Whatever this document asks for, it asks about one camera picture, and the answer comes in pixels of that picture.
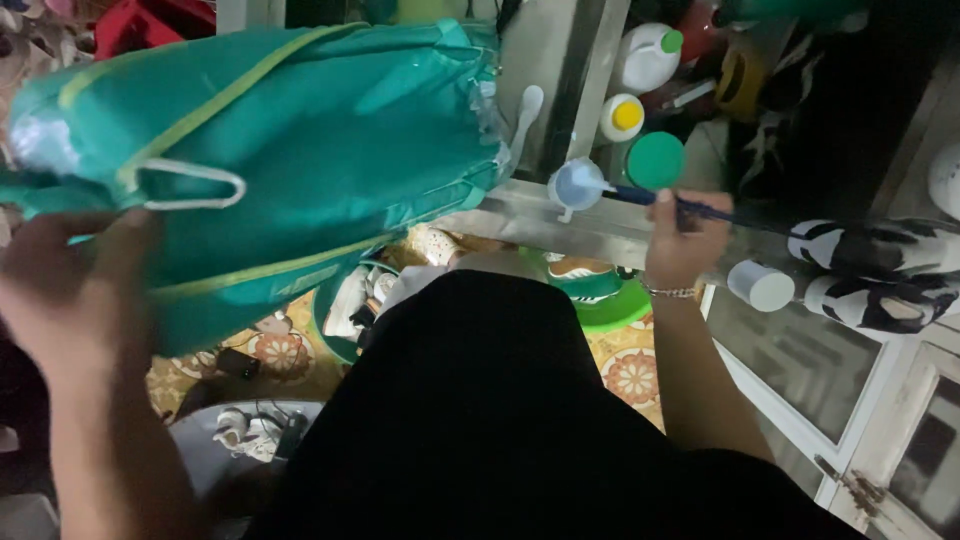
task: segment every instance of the green bottle cap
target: green bottle cap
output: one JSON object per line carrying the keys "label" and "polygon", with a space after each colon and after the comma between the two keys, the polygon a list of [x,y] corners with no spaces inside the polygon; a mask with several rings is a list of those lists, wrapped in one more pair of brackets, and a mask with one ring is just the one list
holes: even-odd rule
{"label": "green bottle cap", "polygon": [[676,30],[671,30],[663,35],[663,39],[660,40],[660,48],[663,49],[663,52],[672,55],[674,53],[679,53],[680,48],[684,46],[684,35]]}

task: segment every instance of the white plastic hook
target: white plastic hook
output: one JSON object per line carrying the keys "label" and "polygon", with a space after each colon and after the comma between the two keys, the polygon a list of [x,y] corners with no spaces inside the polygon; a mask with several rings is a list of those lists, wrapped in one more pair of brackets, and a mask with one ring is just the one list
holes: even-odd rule
{"label": "white plastic hook", "polygon": [[233,185],[234,193],[226,199],[194,199],[192,201],[147,201],[143,208],[156,211],[172,210],[192,210],[192,209],[225,209],[231,207],[243,199],[247,193],[247,183],[239,176],[213,167],[204,167],[195,163],[186,161],[168,160],[166,158],[152,158],[146,160],[135,169],[134,174],[140,170],[165,171],[169,173],[178,173],[194,178],[212,180],[214,182],[225,182]]}

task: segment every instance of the yellow bottle cap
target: yellow bottle cap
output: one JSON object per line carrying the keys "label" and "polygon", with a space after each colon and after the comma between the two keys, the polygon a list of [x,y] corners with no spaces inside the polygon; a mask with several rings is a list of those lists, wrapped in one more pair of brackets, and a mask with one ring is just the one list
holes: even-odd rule
{"label": "yellow bottle cap", "polygon": [[621,103],[613,110],[613,126],[621,132],[629,132],[643,121],[643,108],[632,101]]}

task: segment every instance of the black shirt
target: black shirt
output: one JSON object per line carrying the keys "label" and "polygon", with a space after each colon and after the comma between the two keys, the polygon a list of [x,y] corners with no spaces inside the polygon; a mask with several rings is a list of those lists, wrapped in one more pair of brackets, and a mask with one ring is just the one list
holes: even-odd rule
{"label": "black shirt", "polygon": [[372,332],[246,538],[863,538],[772,464],[674,447],[553,287],[457,271]]}

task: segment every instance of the white plastic bottle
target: white plastic bottle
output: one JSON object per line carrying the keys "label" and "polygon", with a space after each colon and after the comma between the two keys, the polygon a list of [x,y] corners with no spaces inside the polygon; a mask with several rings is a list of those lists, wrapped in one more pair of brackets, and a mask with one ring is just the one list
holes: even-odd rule
{"label": "white plastic bottle", "polygon": [[600,125],[593,146],[626,142],[639,135],[643,127],[643,105],[630,94],[617,94],[607,100],[600,112]]}
{"label": "white plastic bottle", "polygon": [[641,24],[620,41],[611,91],[638,96],[673,77],[680,65],[684,35],[659,22]]}

